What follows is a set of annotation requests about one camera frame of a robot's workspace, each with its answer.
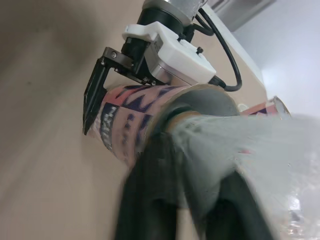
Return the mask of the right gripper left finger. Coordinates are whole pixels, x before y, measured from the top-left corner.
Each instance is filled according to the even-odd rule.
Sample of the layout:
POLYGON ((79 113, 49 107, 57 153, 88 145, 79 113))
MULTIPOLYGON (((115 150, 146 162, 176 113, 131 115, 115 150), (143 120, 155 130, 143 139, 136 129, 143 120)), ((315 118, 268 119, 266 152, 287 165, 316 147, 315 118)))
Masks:
POLYGON ((175 240, 178 210, 188 208, 182 152, 167 132, 153 135, 127 176, 114 239, 175 240))

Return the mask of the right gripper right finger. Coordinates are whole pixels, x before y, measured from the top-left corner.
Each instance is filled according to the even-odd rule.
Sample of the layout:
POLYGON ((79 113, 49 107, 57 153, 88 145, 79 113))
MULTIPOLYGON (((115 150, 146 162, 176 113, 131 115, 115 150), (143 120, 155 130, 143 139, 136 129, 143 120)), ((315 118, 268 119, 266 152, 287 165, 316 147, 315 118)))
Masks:
POLYGON ((220 182, 218 199, 206 215, 208 240, 273 240, 270 227, 245 179, 233 172, 220 182))

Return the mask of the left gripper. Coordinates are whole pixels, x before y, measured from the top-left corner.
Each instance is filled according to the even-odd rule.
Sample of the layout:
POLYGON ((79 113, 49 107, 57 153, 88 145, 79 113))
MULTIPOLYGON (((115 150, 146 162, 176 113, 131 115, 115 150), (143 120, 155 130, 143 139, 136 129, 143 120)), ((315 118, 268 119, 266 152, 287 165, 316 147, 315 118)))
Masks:
POLYGON ((108 73, 113 69, 118 74, 142 85, 157 86, 161 82, 152 76, 147 66, 145 52, 150 43, 128 37, 121 51, 106 47, 98 58, 83 95, 82 132, 84 135, 94 123, 102 100, 107 93, 104 88, 108 73))

